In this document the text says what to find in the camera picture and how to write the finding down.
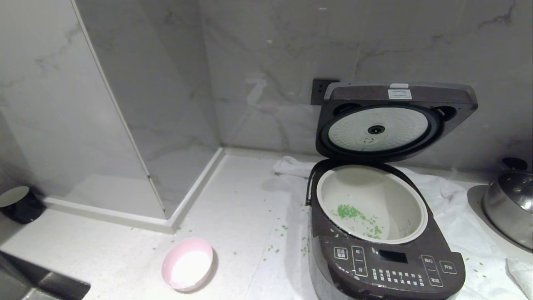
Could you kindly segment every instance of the black container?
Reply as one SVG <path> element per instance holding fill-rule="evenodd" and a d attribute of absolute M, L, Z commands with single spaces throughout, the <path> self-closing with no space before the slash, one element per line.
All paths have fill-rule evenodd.
<path fill-rule="evenodd" d="M 45 209 L 27 186 L 19 186 L 0 195 L 0 212 L 20 224 L 37 219 Z"/>

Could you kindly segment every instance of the baseboard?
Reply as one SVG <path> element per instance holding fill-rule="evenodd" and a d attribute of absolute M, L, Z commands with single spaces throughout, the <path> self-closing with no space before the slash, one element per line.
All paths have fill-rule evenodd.
<path fill-rule="evenodd" d="M 224 157 L 224 154 L 225 151 L 222 147 L 215 152 L 215 154 L 213 155 L 207 166 L 204 168 L 200 176 L 198 176 L 198 179 L 192 185 L 189 192 L 183 198 L 178 208 L 174 211 L 174 213 L 168 220 L 127 214 L 125 212 L 119 212 L 109 209 L 96 208 L 83 204 L 72 203 L 65 200 L 58 200 L 50 197 L 43 198 L 43 202 L 45 203 L 48 209 L 63 211 L 69 214 L 92 218 L 96 220 L 102 220 L 105 222 L 172 234 L 176 232 L 181 222 L 183 222 L 185 215 L 204 189 L 205 185 L 211 178 L 211 175 L 216 170 L 220 161 Z"/>

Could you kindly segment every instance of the marble countertop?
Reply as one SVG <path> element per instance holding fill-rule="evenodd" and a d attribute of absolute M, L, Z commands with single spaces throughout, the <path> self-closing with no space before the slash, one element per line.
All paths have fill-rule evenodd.
<path fill-rule="evenodd" d="M 47 210 L 25 226 L 3 220 L 0 249 L 89 282 L 86 300 L 315 300 L 307 269 L 308 211 L 292 190 L 300 187 L 271 171 L 281 156 L 258 153 L 226 154 L 174 235 Z M 533 262 L 479 222 L 506 254 Z M 180 294 L 163 282 L 160 266 L 189 237 L 211 243 L 215 269 L 201 290 Z"/>

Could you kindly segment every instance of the white cloth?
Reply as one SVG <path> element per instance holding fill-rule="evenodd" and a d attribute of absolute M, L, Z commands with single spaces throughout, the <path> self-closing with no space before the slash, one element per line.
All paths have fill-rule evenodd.
<path fill-rule="evenodd" d="M 314 163 L 302 163 L 285 156 L 273 170 L 293 182 L 298 176 L 302 181 L 300 186 L 303 186 L 313 166 Z M 522 292 L 507 275 L 504 253 L 483 231 L 474 213 L 466 209 L 467 190 L 441 177 L 417 174 L 406 168 L 397 169 L 405 173 L 424 195 L 450 249 L 463 256 L 466 280 L 456 299 L 526 299 L 527 291 Z M 517 283 L 531 290 L 532 266 L 510 263 L 509 268 L 513 276 L 521 278 L 516 279 Z"/>

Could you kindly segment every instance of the white powder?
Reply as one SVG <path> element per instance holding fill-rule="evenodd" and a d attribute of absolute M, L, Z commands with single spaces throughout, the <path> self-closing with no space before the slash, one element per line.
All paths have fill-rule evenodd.
<path fill-rule="evenodd" d="M 191 251 L 183 255 L 172 268 L 171 284 L 177 289 L 193 286 L 205 276 L 210 266 L 209 255 L 198 250 Z"/>

